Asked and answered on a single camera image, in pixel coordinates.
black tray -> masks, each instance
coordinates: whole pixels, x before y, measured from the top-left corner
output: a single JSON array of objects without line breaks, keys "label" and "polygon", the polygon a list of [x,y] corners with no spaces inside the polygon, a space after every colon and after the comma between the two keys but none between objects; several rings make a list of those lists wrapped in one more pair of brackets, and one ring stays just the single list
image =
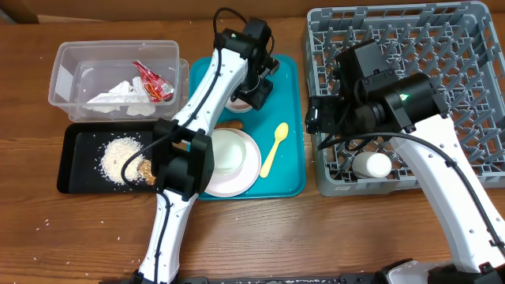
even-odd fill
[{"label": "black tray", "polygon": [[[152,142],[154,121],[75,123],[65,131],[62,158],[56,187],[63,193],[146,192],[152,187],[140,181],[139,186],[116,185],[102,177],[100,159],[105,145],[118,137],[134,137],[142,145]],[[151,152],[144,153],[151,159]]]}]

yellow spoon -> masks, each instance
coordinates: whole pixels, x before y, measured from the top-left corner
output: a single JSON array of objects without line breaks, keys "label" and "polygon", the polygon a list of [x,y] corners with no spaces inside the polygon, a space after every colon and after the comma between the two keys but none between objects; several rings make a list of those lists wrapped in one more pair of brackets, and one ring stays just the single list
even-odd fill
[{"label": "yellow spoon", "polygon": [[268,154],[265,163],[261,167],[260,177],[266,178],[268,176],[268,173],[270,173],[271,164],[274,162],[274,157],[275,153],[277,152],[277,148],[279,147],[279,144],[286,139],[288,131],[289,128],[287,126],[287,123],[285,122],[277,126],[277,129],[275,130],[274,146],[271,147],[270,153]]}]

plastic dish rack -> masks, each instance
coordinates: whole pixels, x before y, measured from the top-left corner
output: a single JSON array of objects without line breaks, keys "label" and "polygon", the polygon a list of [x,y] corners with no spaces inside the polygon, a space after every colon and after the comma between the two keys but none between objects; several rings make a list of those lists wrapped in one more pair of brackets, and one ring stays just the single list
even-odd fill
[{"label": "plastic dish rack", "polygon": [[[303,48],[310,95],[337,95],[339,82],[328,75],[333,59],[348,47],[375,39],[400,78],[423,72],[451,108],[455,132],[485,188],[505,186],[504,60],[488,8],[480,2],[312,9]],[[325,196],[387,193],[418,188],[408,166],[387,142],[365,151],[393,162],[384,178],[357,179],[355,155],[343,146],[317,151],[325,135],[312,136],[317,188]],[[336,176],[342,168],[342,174]]]}]

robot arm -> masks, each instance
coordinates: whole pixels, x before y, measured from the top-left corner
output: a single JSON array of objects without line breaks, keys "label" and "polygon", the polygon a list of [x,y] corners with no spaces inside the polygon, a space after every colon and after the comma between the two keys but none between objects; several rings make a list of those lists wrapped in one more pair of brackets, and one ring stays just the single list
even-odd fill
[{"label": "robot arm", "polygon": [[[222,63],[219,74],[219,79],[211,90],[211,94],[205,101],[205,104],[199,111],[195,120],[187,126],[192,131],[202,129],[206,134],[211,135],[215,123],[218,121],[219,115],[223,112],[226,101],[231,97],[231,94],[244,82],[248,72],[247,58],[241,58],[238,52],[222,49]],[[179,123],[186,121],[189,116],[195,111],[199,102],[209,89],[212,79],[214,78],[218,64],[218,51],[214,50],[212,54],[211,64],[205,73],[204,79],[198,85],[195,93],[189,102],[180,110],[174,117]]]},{"label": "robot arm", "polygon": [[[435,115],[419,121],[415,127],[416,131],[410,135],[440,147],[457,161],[491,219],[492,226],[499,236],[505,237],[505,222],[468,163],[456,137],[452,119]],[[442,157],[419,143],[401,138],[391,138],[390,142],[413,171],[432,205],[442,225],[456,269],[481,273],[481,265],[484,263],[490,263],[492,267],[504,264],[503,254],[498,246],[490,244],[492,237],[455,170],[448,167]]]},{"label": "robot arm", "polygon": [[[394,273],[387,276],[388,282],[502,283],[499,273],[505,270],[505,223],[466,159],[447,104],[430,78],[417,73],[399,79],[388,68],[374,40],[345,50],[335,60],[338,68],[334,76],[341,81],[339,97],[310,98],[305,119],[307,132],[349,137],[331,141],[333,144],[356,136],[370,137],[371,133],[382,133],[384,139],[393,133],[421,138],[455,161],[473,188],[469,189],[451,164],[433,149],[416,141],[389,137],[432,205],[446,235],[453,264],[419,269],[407,263],[391,270]],[[318,148],[331,144],[328,140]]]},{"label": "robot arm", "polygon": [[[152,172],[156,176],[155,186],[163,189],[163,193],[157,196],[148,252],[133,276],[135,283],[175,280],[191,207],[204,192],[214,170],[210,135],[226,101],[242,99],[259,110],[273,88],[264,77],[277,70],[279,61],[266,51],[271,30],[264,21],[252,18],[243,32],[225,29],[219,36],[222,46],[214,50],[211,64],[192,98],[172,121],[160,120],[155,125],[153,140],[160,142],[152,150]],[[218,68],[218,49],[221,68],[212,87]],[[196,117],[189,121],[193,113]],[[167,135],[170,139],[160,139]],[[190,144],[188,151],[173,145],[181,141]]]}]

plastic container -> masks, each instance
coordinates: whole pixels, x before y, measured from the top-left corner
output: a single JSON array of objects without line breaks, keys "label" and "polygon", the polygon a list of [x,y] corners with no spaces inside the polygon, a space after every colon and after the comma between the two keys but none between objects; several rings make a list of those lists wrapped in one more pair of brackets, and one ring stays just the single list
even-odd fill
[{"label": "plastic container", "polygon": [[[485,188],[505,186],[505,61],[488,7],[481,2],[312,9],[305,28],[305,79],[312,95],[338,94],[328,76],[333,58],[375,39],[388,65],[403,78],[428,74],[450,107],[454,130]],[[325,196],[388,193],[418,188],[406,163],[381,139],[365,151],[384,153],[387,177],[357,178],[351,164],[360,152],[343,146],[317,151],[324,134],[312,135],[317,189]]]},{"label": "plastic container", "polygon": [[[140,75],[133,64],[139,60],[174,87],[174,97],[160,103],[93,103],[119,83]],[[173,117],[187,101],[189,67],[179,59],[178,44],[171,40],[111,40],[63,43],[56,54],[50,79],[49,103],[69,114],[71,121],[132,121]],[[149,116],[131,116],[130,106],[155,106]],[[84,107],[120,106],[102,113]]]}]

